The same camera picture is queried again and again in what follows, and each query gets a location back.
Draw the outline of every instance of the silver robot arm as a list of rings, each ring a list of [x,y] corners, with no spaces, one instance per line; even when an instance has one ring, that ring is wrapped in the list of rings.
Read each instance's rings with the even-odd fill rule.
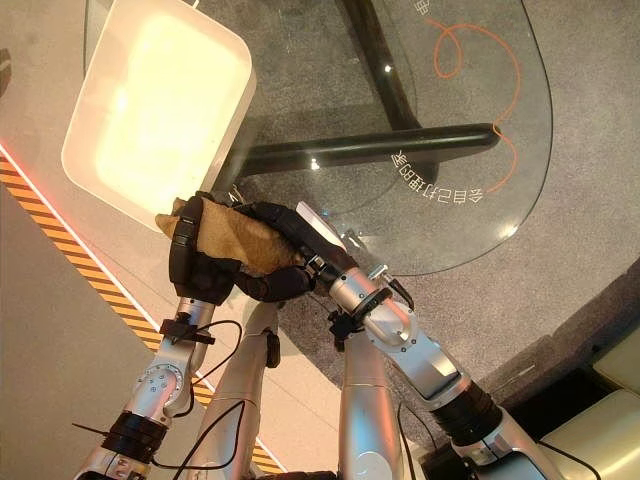
[[[354,267],[333,282],[329,295],[349,315],[367,312],[362,324],[369,341],[420,394],[456,453],[480,478],[509,472],[504,478],[561,480],[533,439],[422,332],[415,313],[381,291]]]
[[[211,322],[214,308],[211,303],[181,298],[175,321],[191,330],[202,328]],[[198,335],[210,338],[206,329],[198,330]],[[191,377],[200,368],[205,351],[206,342],[165,334],[109,434],[91,452],[74,480],[147,478],[151,458],[172,417],[186,410],[190,402]]]

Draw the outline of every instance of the black band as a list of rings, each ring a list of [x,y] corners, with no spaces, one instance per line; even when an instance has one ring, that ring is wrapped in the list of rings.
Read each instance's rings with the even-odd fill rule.
[[[473,382],[464,392],[432,414],[438,425],[451,437],[453,444],[461,447],[482,440],[502,420],[502,411],[491,396]]]
[[[112,452],[149,463],[156,453],[167,427],[131,412],[122,412],[109,430],[102,446]]]

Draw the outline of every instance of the floor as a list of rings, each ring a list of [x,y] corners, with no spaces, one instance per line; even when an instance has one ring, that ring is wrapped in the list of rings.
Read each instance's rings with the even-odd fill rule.
[[[153,317],[171,315],[164,239],[123,222],[60,167],[82,82],[80,4],[1,3],[0,31],[9,33],[0,48],[11,53],[13,80],[0,99],[0,143]],[[423,327],[478,379],[553,334],[640,254],[640,173],[632,153],[640,140],[640,11],[633,1],[526,5],[554,103],[553,154],[540,200],[517,235],[488,255],[403,279]],[[2,402],[4,412],[15,412],[1,419],[0,474],[37,478],[38,468],[51,465],[50,478],[69,478],[96,440],[71,430],[70,421],[108,424],[150,353],[4,190],[0,206]],[[245,307],[236,296],[219,315],[246,314]],[[304,299],[286,307],[283,329],[295,343],[284,337],[283,368],[265,383],[261,436],[288,468],[335,469],[339,391],[330,380],[339,378],[340,359],[325,315]],[[97,378],[108,387],[97,387]],[[188,445],[196,417],[172,432],[167,460]],[[52,440],[33,442],[42,432]]]

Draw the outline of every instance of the orange marking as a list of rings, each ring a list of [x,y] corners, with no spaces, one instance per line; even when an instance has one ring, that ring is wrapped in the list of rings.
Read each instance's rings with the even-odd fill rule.
[[[451,25],[450,27],[446,27],[445,25],[431,18],[426,18],[425,21],[442,30],[442,33],[440,33],[440,36],[438,37],[438,40],[436,41],[436,44],[433,48],[433,69],[435,70],[436,75],[438,75],[438,77],[440,78],[448,79],[448,78],[455,77],[458,73],[460,73],[460,70],[462,69],[462,66],[463,66],[462,64],[463,51],[462,51],[460,42],[455,36],[455,33],[454,33],[455,30],[468,29],[468,30],[473,30],[473,31],[482,33],[484,35],[487,35],[489,38],[495,40],[505,50],[505,52],[511,59],[511,63],[513,64],[513,68],[515,70],[516,86],[513,91],[511,103],[507,106],[505,110],[502,111],[502,113],[500,113],[500,115],[498,115],[498,117],[496,117],[496,119],[492,122],[492,124],[493,124],[494,133],[498,135],[498,137],[500,137],[502,140],[504,140],[507,146],[511,149],[512,160],[511,160],[511,168],[509,169],[509,172],[498,183],[486,189],[487,193],[495,192],[500,188],[502,188],[502,186],[509,181],[509,179],[513,176],[514,172],[516,171],[516,166],[518,165],[518,150],[516,149],[511,139],[498,129],[498,126],[506,120],[506,118],[511,114],[511,112],[513,112],[513,109],[515,108],[516,103],[518,102],[518,97],[520,95],[520,85],[521,85],[521,73],[520,73],[520,65],[518,64],[518,59],[516,58],[515,54],[513,53],[513,50],[511,49],[511,47],[507,42],[505,42],[502,38],[500,38],[498,35],[496,35],[492,31],[487,30],[486,28],[480,27],[478,25],[474,25],[472,23],[457,23],[455,25]],[[442,46],[442,41],[445,39],[445,37],[453,41],[456,47],[456,65],[455,65],[455,68],[448,73],[443,72],[440,68],[440,47]]]

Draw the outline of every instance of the white surface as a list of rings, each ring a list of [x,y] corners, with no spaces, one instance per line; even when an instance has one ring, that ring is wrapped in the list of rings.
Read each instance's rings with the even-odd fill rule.
[[[240,37],[179,0],[118,0],[78,97],[69,178],[157,230],[176,197],[209,188],[255,90]]]
[[[640,398],[617,390],[576,415],[543,440],[587,462],[602,480],[640,478]],[[586,467],[543,447],[570,480],[591,480]]]

